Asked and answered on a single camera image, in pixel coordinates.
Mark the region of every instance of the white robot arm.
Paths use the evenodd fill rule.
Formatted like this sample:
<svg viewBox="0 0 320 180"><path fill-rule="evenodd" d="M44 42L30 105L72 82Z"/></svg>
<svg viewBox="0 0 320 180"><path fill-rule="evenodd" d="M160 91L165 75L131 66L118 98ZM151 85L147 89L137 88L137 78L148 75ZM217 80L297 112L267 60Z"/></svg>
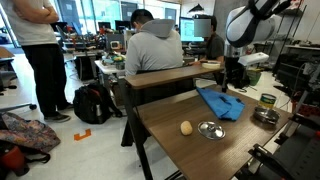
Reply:
<svg viewBox="0 0 320 180"><path fill-rule="evenodd" d="M231 11L226 27L230 45L240 48L270 38L280 25L274 14L289 7L290 2L286 0L275 8L279 0L249 0L247 6Z"/></svg>

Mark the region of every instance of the blue cloth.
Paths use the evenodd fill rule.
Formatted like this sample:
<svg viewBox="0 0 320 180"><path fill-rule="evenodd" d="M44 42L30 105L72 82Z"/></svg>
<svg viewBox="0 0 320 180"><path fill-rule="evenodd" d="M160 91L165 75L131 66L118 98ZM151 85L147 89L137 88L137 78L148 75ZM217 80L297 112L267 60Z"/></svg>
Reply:
<svg viewBox="0 0 320 180"><path fill-rule="evenodd" d="M197 87L197 91L210 109L221 120L227 119L236 121L244 109L245 105L239 98L224 93L218 93L211 89Z"/></svg>

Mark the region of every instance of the gray floor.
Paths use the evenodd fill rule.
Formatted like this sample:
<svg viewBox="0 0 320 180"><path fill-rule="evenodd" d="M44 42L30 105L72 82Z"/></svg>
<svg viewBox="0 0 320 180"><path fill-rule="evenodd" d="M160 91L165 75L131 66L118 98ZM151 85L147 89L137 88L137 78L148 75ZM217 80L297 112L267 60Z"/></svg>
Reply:
<svg viewBox="0 0 320 180"><path fill-rule="evenodd" d="M26 102L37 103L33 71L24 55L16 55L12 65L18 75L18 79L13 83L17 84L18 88L4 92L5 96L0 97L0 108ZM73 66L67 66L66 70L68 74L66 95L67 99L72 101L74 90L82 86L82 82L77 79ZM199 86L210 83L212 82L197 81ZM273 85L279 85L279 83L274 81L270 73L263 72L259 83L254 87L257 91L249 88L248 92L243 94L254 99L259 99L261 93L273 94L278 98L276 106L280 107L288 102L288 97L273 88ZM282 109L291 111L291 104ZM39 109L30 111L28 108L22 108L14 112L26 119L43 121ZM52 159L47 164L31 164L30 172L23 177L18 178L11 173L7 180L144 179L135 147L120 146L126 118L111 118L102 125L89 125L80 121L73 111L64 113L70 115L72 119L61 124L49 124L61 139L61 144L50 152ZM81 141L75 141L74 135L84 134L86 129L90 129L92 135ZM274 150L276 147L271 142L267 149ZM177 170L153 138L147 140L145 149L154 179L164 179Z"/></svg>

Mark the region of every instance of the metal bowl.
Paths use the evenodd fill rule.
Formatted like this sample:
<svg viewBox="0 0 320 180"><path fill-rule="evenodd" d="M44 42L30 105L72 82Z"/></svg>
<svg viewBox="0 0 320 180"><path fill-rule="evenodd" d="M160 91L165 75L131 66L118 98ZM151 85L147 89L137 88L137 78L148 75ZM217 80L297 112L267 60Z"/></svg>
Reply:
<svg viewBox="0 0 320 180"><path fill-rule="evenodd" d="M273 109L256 107L253 116L255 119L269 124L276 124L280 118L280 114Z"/></svg>

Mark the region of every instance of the black cloth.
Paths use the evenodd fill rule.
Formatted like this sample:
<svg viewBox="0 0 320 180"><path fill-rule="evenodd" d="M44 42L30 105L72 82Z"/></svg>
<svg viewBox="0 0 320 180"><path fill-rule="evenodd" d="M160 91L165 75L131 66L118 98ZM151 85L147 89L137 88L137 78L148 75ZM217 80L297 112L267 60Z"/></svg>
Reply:
<svg viewBox="0 0 320 180"><path fill-rule="evenodd" d="M209 40L206 50L208 60L216 60L219 56L224 56L224 40L217 34Z"/></svg>
<svg viewBox="0 0 320 180"><path fill-rule="evenodd" d="M56 108L63 109L68 104L64 57L58 44L22 46L22 49L34 71L41 112L44 116L57 115Z"/></svg>

